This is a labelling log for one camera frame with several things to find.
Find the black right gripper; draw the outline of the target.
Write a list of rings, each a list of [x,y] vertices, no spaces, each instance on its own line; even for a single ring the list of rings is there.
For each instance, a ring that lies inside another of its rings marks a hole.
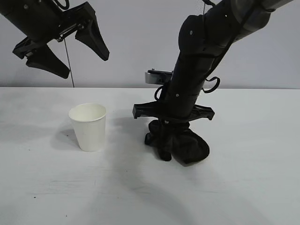
[[[133,117],[154,117],[168,122],[190,122],[201,118],[212,120],[215,115],[212,108],[195,103],[213,61],[214,58],[180,54],[172,79],[162,86],[159,99],[135,104]]]

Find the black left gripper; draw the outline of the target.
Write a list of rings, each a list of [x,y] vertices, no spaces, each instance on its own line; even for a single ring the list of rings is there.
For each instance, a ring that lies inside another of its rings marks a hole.
[[[67,79],[69,68],[46,45],[51,40],[62,41],[73,32],[75,39],[93,50],[102,60],[109,59],[110,52],[101,36],[92,6],[85,2],[74,8],[67,8],[57,0],[2,0],[0,14],[17,27],[26,38],[18,43],[13,53],[23,59],[26,65],[37,68],[63,79]]]

